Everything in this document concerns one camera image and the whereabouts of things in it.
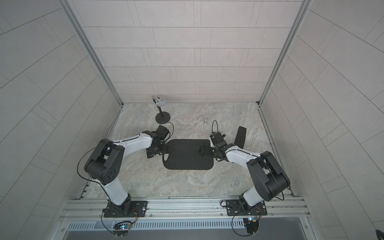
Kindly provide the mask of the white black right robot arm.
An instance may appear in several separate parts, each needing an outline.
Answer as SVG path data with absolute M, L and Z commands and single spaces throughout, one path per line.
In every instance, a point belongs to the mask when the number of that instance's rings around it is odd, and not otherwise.
M 200 155 L 235 163 L 249 170 L 253 186 L 239 197 L 240 206 L 244 210 L 272 200 L 291 184 L 289 177 L 269 151 L 253 153 L 237 145 L 223 143 L 215 146 L 202 145 Z

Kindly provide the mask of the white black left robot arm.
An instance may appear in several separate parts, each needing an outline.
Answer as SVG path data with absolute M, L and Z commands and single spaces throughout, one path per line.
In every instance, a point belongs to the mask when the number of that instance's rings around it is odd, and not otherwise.
M 148 158 L 162 155 L 169 135 L 170 132 L 160 126 L 157 131 L 144 131 L 123 140 L 102 139 L 92 149 L 93 152 L 84 165 L 84 171 L 93 182 L 101 185 L 110 203 L 120 207 L 129 199 L 129 194 L 119 180 L 123 158 L 144 149 Z

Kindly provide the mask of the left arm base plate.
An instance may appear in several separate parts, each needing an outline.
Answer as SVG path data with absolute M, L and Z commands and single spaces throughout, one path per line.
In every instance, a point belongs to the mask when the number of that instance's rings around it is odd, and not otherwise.
M 103 209 L 105 218 L 144 217 L 148 207 L 148 201 L 127 201 L 118 206 L 112 202 Z

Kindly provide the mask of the black cutting board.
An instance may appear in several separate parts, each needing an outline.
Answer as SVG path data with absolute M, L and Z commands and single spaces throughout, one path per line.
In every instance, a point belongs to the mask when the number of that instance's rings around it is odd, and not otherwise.
M 166 145 L 168 156 L 163 156 L 163 165 L 169 170 L 210 170 L 214 166 L 214 158 L 199 154 L 201 145 L 210 146 L 209 140 L 174 139 Z

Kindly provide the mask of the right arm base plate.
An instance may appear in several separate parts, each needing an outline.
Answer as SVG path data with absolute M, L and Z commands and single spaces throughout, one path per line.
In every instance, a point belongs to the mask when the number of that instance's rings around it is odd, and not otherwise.
M 268 214 L 265 202 L 249 206 L 241 200 L 222 200 L 221 207 L 225 208 L 228 216 L 266 216 Z

